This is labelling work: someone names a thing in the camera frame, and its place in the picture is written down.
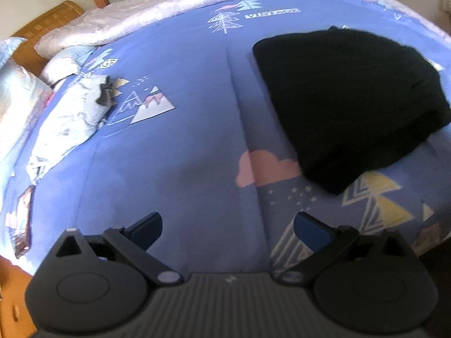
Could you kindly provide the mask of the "blue patterned bed cover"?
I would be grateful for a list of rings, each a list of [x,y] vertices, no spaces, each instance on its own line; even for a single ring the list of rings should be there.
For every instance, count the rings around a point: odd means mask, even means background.
[[[183,274],[282,272],[311,255],[293,232],[304,211],[361,234],[398,230],[417,254],[450,236],[450,123],[396,163],[333,195],[298,163],[252,52],[259,41],[336,27],[416,49],[450,103],[450,37],[394,0],[232,0],[144,26],[93,51],[68,78],[108,75],[113,104],[98,130],[36,185],[25,169],[1,210],[1,256],[34,273],[60,233],[98,234],[157,211],[150,253]],[[17,259],[18,197],[34,185],[31,247]]]

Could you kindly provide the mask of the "wooden bed frame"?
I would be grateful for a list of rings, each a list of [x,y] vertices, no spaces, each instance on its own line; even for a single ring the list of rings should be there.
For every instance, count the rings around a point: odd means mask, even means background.
[[[31,337],[36,333],[25,304],[25,291],[31,276],[1,258],[1,337]]]

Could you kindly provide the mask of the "small light blue pillow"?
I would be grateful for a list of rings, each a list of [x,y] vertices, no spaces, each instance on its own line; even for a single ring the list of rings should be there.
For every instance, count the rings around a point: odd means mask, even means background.
[[[41,71],[40,79],[48,86],[54,86],[70,75],[76,75],[84,62],[95,51],[94,46],[76,45],[63,49],[51,58]]]

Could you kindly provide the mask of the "black pants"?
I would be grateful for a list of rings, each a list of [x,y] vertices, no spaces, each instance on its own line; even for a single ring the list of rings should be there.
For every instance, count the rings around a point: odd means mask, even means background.
[[[253,46],[304,176],[338,195],[450,123],[437,70],[414,48],[332,27]]]

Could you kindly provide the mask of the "grey folded garment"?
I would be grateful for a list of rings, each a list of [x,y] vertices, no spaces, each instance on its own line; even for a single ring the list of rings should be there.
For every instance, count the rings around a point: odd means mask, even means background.
[[[32,184],[40,180],[78,145],[98,130],[112,107],[113,81],[87,75],[64,92],[38,132],[25,169]]]

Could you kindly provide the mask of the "wooden headboard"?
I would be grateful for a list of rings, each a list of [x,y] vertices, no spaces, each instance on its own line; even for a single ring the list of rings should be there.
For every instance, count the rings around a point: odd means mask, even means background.
[[[34,49],[35,44],[48,32],[69,24],[82,16],[85,10],[70,0],[66,0],[44,14],[36,17],[12,34],[13,37],[25,39],[13,53],[12,59],[20,66],[36,76],[46,66],[48,60],[41,57]]]

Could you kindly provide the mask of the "floral pillow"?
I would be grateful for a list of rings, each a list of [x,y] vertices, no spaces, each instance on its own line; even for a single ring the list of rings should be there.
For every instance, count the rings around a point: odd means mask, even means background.
[[[1,41],[1,190],[52,94],[46,83],[12,59],[25,41],[22,37]]]

